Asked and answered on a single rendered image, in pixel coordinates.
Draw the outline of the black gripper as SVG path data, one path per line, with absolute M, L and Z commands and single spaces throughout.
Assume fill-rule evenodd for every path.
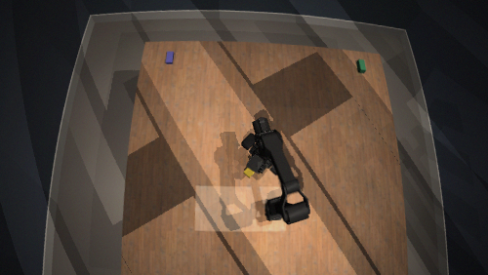
M 253 152 L 256 151 L 258 153 L 259 156 L 263 157 L 265 160 L 267 160 L 265 162 L 265 167 L 267 167 L 268 169 L 270 169 L 270 171 L 275 174 L 277 176 L 277 173 L 273 167 L 273 164 L 271 162 L 270 159 L 267 159 L 266 157 L 264 157 L 260 151 L 259 151 L 259 147 L 258 145 L 255 143 L 255 135 L 253 133 L 247 135 L 245 137 L 245 139 L 241 142 L 241 145 L 246 149 L 246 150 L 249 150 L 249 148 L 251 147 L 251 149 L 249 150 L 249 152 L 253 155 Z M 271 167 L 272 166 L 272 167 Z

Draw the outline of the yellow bar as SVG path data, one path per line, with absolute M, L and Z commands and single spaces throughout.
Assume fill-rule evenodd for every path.
M 247 168 L 243 174 L 245 176 L 247 176 L 248 178 L 250 178 L 254 174 L 254 172 L 252 170 L 250 170 L 249 168 Z

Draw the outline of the small blue block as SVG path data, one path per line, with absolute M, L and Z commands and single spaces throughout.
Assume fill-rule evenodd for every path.
M 167 59 L 166 59 L 166 64 L 173 64 L 173 60 L 174 60 L 174 52 L 172 51 L 169 51 L 167 52 Z

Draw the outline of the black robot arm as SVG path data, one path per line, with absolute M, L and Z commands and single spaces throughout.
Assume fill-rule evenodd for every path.
M 270 129 L 267 118 L 261 117 L 252 122 L 252 124 L 255 131 L 255 142 L 259 147 L 259 151 L 264 157 L 271 160 L 279 176 L 282 191 L 280 197 L 266 200 L 266 205 L 264 206 L 266 220 L 282 219 L 287 224 L 292 224 L 308 219 L 310 215 L 308 198 L 302 193 L 300 182 L 295 178 L 287 163 L 287 158 L 283 152 L 283 137 L 276 129 Z M 262 174 L 266 169 L 266 161 L 254 151 L 246 166 L 254 173 Z M 288 203 L 287 195 L 297 191 L 303 196 L 304 200 L 296 204 Z

